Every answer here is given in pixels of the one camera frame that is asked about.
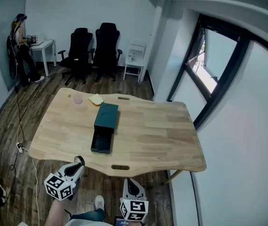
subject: bread slice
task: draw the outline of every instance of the bread slice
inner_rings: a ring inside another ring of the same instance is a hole
[[[94,104],[95,106],[100,106],[100,104],[101,104],[102,102],[104,102],[104,100],[102,99],[102,97],[99,96],[99,94],[96,94],[96,95],[94,95],[94,96],[91,96],[91,97],[89,97],[88,99],[89,99],[89,100],[92,102],[92,104]]]

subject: white desk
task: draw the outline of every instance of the white desk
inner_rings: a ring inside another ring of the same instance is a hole
[[[52,40],[45,40],[43,41],[41,44],[39,45],[32,45],[32,51],[38,51],[41,50],[42,51],[42,57],[43,57],[43,64],[44,64],[44,69],[45,69],[45,75],[49,76],[48,73],[48,68],[47,68],[47,63],[46,63],[46,55],[45,55],[45,49],[52,45],[53,46],[53,58],[54,58],[54,66],[57,66],[57,58],[55,56],[55,43]]]

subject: shoe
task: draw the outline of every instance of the shoe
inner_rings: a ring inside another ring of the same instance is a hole
[[[44,78],[45,78],[44,76],[41,76],[40,79],[38,79],[37,81],[35,81],[35,83],[38,83],[38,82],[44,80]]]
[[[105,211],[105,200],[102,195],[97,195],[95,197],[95,209],[102,209]]]
[[[6,196],[7,196],[7,192],[6,192],[6,190],[4,190],[3,187],[2,187],[1,185],[0,185],[0,188],[1,188],[2,191],[3,191],[3,195],[2,195],[2,196],[6,197]]]

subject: wooden table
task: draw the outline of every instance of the wooden table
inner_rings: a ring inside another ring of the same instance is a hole
[[[74,103],[78,95],[83,99]],[[99,107],[92,94],[61,88],[47,109],[29,154],[39,160],[73,162],[81,155],[86,166],[108,176],[133,177],[159,170],[206,169],[196,130],[185,104],[155,103],[134,96],[101,95],[119,105],[111,153],[90,150]]]

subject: long hair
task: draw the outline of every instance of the long hair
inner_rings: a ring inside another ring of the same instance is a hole
[[[11,30],[11,36],[14,35],[15,28],[16,28],[16,24],[17,24],[17,22],[16,22],[16,20],[14,19],[13,22],[12,22],[12,25],[11,25],[11,28],[12,28],[12,30]]]

